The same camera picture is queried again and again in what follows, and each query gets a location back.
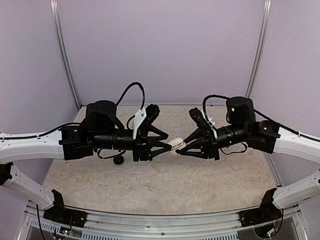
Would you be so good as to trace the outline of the white earbud charging case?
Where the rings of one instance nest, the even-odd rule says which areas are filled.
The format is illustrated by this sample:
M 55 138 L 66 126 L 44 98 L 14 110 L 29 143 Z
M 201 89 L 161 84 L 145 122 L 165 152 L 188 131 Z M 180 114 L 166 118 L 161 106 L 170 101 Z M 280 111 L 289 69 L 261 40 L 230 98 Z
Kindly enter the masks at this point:
M 172 139 L 168 144 L 171 145 L 170 153 L 172 155 L 178 155 L 177 150 L 181 150 L 187 146 L 185 141 L 180 137 Z

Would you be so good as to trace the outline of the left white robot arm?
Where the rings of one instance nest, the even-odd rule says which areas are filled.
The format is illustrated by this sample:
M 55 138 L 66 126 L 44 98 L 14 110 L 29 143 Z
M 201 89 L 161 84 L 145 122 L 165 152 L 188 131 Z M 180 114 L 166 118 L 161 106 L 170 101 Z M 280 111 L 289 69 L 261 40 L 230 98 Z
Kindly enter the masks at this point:
M 153 126 L 160 109 L 151 104 L 137 111 L 133 128 L 126 129 L 117 117 L 117 105 L 109 100 L 90 103 L 81 123 L 66 123 L 48 132 L 34 135 L 0 135 L 0 184 L 21 193 L 40 209 L 49 211 L 63 223 L 70 218 L 62 195 L 56 190 L 45 190 L 25 176 L 15 161 L 32 159 L 79 160 L 99 150 L 131 151 L 133 160 L 150 161 L 171 150 L 164 143 L 168 134 Z

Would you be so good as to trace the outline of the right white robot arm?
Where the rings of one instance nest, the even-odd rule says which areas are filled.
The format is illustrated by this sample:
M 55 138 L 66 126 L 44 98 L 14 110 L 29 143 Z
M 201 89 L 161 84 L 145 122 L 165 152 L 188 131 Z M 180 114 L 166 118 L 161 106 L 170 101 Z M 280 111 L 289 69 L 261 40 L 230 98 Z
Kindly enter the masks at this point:
M 224 97 L 227 126 L 216 128 L 209 120 L 206 109 L 193 108 L 189 115 L 197 129 L 185 140 L 176 153 L 201 159 L 219 160 L 220 152 L 236 144 L 244 144 L 269 154 L 283 154 L 310 162 L 320 162 L 320 139 L 302 134 L 286 127 L 269 117 L 256 120 L 258 111 L 250 98 Z

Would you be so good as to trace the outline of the black round charging case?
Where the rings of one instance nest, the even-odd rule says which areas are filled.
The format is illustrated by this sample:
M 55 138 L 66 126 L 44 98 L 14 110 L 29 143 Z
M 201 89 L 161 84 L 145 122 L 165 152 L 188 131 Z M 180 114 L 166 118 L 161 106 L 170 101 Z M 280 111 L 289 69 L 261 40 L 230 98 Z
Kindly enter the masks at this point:
M 113 158 L 113 163 L 117 166 L 120 166 L 124 163 L 125 159 L 122 155 L 116 156 Z

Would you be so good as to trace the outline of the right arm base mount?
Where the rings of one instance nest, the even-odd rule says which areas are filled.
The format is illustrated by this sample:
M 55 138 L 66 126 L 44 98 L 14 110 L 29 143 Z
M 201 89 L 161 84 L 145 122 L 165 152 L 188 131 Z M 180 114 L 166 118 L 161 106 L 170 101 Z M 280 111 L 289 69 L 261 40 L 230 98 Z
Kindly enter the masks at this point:
M 266 191 L 258 207 L 238 213 L 242 227 L 258 225 L 283 217 L 282 209 L 273 204 L 275 191 L 276 188 Z

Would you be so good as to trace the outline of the front aluminium rail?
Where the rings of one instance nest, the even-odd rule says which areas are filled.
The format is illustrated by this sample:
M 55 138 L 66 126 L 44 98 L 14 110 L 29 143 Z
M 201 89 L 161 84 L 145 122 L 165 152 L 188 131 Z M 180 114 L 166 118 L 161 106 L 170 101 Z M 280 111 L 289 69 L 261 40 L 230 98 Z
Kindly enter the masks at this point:
M 17 240 L 307 240 L 306 224 L 298 206 L 289 207 L 279 220 L 242 226 L 238 210 L 183 215 L 139 215 L 86 210 L 83 227 L 67 225 L 42 217 L 33 203 L 22 215 Z

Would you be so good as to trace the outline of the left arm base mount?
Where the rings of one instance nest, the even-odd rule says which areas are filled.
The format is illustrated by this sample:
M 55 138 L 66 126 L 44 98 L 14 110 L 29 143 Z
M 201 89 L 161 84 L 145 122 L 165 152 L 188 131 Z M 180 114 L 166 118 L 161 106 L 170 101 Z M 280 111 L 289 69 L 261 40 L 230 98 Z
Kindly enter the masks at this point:
M 53 206 L 44 210 L 43 218 L 71 227 L 84 228 L 88 213 L 65 207 L 63 196 L 56 190 L 53 193 Z

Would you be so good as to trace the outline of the right aluminium frame post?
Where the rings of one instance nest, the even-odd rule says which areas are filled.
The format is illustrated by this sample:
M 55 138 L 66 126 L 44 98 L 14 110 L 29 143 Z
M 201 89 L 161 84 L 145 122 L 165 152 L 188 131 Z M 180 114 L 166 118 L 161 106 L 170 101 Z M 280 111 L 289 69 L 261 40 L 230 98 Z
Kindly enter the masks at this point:
M 249 82 L 246 87 L 246 92 L 245 92 L 246 98 L 250 98 L 252 96 L 254 86 L 255 86 L 255 83 L 257 80 L 257 75 L 259 72 L 259 67 L 260 67 L 262 56 L 263 56 L 266 36 L 267 36 L 267 32 L 268 32 L 271 7 L 272 7 L 271 0 L 264 0 L 263 1 L 263 10 L 262 10 L 260 30 L 259 30 L 259 34 L 258 34 L 258 40 L 257 40 L 253 65 L 252 65 L 252 68 L 250 71 Z

